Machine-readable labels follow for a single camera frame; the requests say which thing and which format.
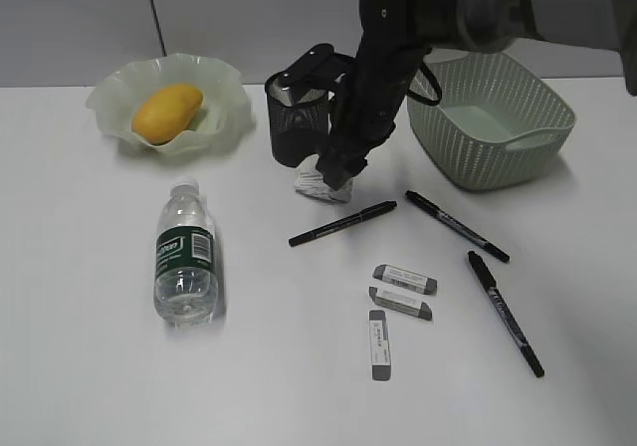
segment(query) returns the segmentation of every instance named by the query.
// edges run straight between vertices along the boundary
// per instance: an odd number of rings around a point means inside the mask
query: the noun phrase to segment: black mesh pen holder
[[[319,153],[329,132],[328,91],[307,86],[284,87],[277,73],[266,81],[272,155],[287,167],[297,167]]]

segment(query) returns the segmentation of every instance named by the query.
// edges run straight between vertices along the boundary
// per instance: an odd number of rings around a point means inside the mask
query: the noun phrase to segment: green basket
[[[436,108],[408,100],[411,127],[438,168],[461,188],[490,190],[538,176],[575,125],[575,113],[508,55],[470,54],[431,65]],[[422,74],[411,89],[435,98]]]

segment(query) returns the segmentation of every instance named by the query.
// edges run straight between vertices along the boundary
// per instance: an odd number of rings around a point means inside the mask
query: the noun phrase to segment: table surface
[[[578,124],[542,178],[458,190],[403,109],[346,206],[294,192],[262,87],[247,87],[257,126],[236,149],[189,159],[103,137],[89,88],[0,90],[0,444],[634,444],[637,101],[618,79],[549,83]],[[153,308],[153,250],[180,175],[221,231],[227,308],[175,331]],[[484,258],[545,379],[468,267],[473,246],[406,203],[408,188],[511,254]],[[398,209],[288,246],[384,200]],[[387,313],[386,383],[369,359],[379,264],[439,281],[432,323]]]

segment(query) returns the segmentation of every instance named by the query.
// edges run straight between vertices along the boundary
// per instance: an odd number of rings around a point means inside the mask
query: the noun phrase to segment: water bottle
[[[154,303],[178,327],[206,321],[217,303],[214,227],[199,184],[184,179],[170,191],[157,226]]]

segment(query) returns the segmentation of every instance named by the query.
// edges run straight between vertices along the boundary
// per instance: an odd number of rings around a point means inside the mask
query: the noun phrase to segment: frosted glass bowl
[[[201,110],[174,139],[161,145],[151,144],[132,131],[132,119],[154,93],[176,83],[189,83],[203,93]],[[120,68],[95,87],[86,106],[95,111],[102,133],[162,154],[176,154],[209,147],[224,129],[241,125],[232,117],[239,112],[245,115],[240,107],[249,103],[241,86],[241,74],[232,66],[213,58],[174,54]]]

